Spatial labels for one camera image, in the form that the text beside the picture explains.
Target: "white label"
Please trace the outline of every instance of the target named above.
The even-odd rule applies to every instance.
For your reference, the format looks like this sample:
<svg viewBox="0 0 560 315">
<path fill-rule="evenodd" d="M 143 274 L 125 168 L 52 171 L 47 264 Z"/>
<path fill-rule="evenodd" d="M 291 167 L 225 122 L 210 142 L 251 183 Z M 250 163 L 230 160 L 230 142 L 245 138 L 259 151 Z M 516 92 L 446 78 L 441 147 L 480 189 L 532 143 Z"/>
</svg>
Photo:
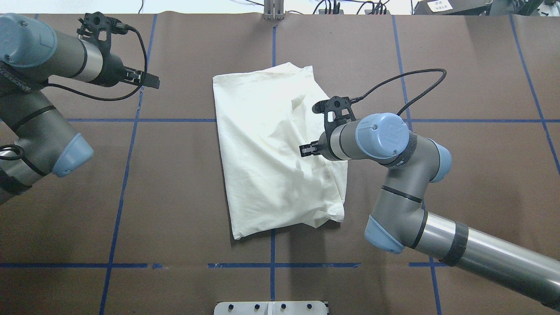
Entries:
<svg viewBox="0 0 560 315">
<path fill-rule="evenodd" d="M 432 10 L 432 12 L 453 10 L 453 7 L 447 0 L 437 0 L 437 1 L 428 2 L 428 7 L 430 7 L 430 10 Z"/>
</svg>

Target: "white cloth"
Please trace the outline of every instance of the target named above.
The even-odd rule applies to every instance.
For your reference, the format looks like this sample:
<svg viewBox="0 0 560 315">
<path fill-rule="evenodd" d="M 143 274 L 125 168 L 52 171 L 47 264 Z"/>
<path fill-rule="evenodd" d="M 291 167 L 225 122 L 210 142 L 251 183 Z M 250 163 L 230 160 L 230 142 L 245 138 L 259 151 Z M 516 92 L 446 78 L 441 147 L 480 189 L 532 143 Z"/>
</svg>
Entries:
<svg viewBox="0 0 560 315">
<path fill-rule="evenodd" d="M 328 99 L 313 68 L 291 63 L 213 78 L 218 138 L 234 239 L 305 223 L 344 219 L 347 162 L 301 157 L 319 139 Z"/>
</svg>

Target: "robotic arm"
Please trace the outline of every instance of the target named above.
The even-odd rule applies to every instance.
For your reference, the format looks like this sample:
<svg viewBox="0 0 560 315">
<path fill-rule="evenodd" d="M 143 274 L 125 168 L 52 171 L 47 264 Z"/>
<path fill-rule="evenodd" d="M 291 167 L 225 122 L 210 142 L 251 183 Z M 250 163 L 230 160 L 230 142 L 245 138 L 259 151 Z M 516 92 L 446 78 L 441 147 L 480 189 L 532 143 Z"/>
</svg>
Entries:
<svg viewBox="0 0 560 315">
<path fill-rule="evenodd" d="M 93 149 L 40 92 L 51 75 L 110 87 L 125 82 L 159 88 L 159 79 L 144 70 L 125 67 L 110 53 L 111 35 L 139 32 L 102 13 L 87 13 L 77 30 L 79 38 L 54 30 L 44 22 L 7 13 L 0 15 L 0 119 L 18 135 L 12 145 L 0 146 L 0 204 L 27 191 L 42 177 L 64 177 L 93 156 Z"/>
<path fill-rule="evenodd" d="M 395 114 L 356 119 L 351 105 L 338 96 L 316 103 L 313 112 L 323 113 L 325 132 L 300 146 L 300 153 L 331 161 L 370 159 L 389 169 L 365 231 L 371 244 L 395 254 L 416 249 L 560 311 L 559 261 L 422 209 L 428 183 L 451 168 L 446 148 L 410 132 Z"/>
</svg>

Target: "blue joint cap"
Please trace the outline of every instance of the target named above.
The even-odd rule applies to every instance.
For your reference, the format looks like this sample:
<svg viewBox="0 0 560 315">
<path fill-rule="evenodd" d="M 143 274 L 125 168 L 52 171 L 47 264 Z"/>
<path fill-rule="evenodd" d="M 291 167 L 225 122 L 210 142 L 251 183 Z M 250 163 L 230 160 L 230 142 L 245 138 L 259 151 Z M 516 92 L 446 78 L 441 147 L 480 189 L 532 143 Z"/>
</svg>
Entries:
<svg viewBox="0 0 560 315">
<path fill-rule="evenodd" d="M 82 134 L 78 133 L 54 164 L 53 173 L 58 177 L 64 177 L 87 162 L 93 155 L 94 150 L 82 137 Z"/>
<path fill-rule="evenodd" d="M 356 128 L 358 147 L 374 159 L 389 159 L 401 154 L 408 145 L 409 132 L 403 119 L 393 113 L 373 114 Z"/>
<path fill-rule="evenodd" d="M 381 225 L 379 225 L 379 223 L 377 223 L 371 215 L 369 221 L 367 222 L 364 236 L 367 241 L 375 247 L 379 247 L 392 254 L 400 254 L 404 249 L 404 246 L 391 234 L 389 234 Z"/>
<path fill-rule="evenodd" d="M 451 169 L 451 153 L 449 153 L 446 147 L 439 145 L 436 141 L 430 138 L 428 138 L 428 140 L 436 145 L 437 152 L 440 154 L 440 168 L 437 170 L 436 176 L 430 181 L 430 183 L 437 183 L 442 180 Z"/>
<path fill-rule="evenodd" d="M 53 56 L 58 38 L 48 24 L 23 15 L 0 15 L 0 61 L 10 66 L 38 66 Z"/>
</svg>

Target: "white bracket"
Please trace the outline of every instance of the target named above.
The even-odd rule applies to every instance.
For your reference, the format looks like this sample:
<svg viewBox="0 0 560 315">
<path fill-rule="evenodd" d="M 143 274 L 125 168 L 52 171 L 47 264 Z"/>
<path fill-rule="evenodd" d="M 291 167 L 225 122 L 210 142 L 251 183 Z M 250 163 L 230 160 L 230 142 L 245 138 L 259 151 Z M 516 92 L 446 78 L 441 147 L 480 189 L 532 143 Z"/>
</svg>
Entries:
<svg viewBox="0 0 560 315">
<path fill-rule="evenodd" d="M 264 19 L 283 20 L 284 0 L 264 0 Z"/>
<path fill-rule="evenodd" d="M 220 302 L 214 315 L 329 315 L 329 303 L 320 301 Z"/>
</svg>

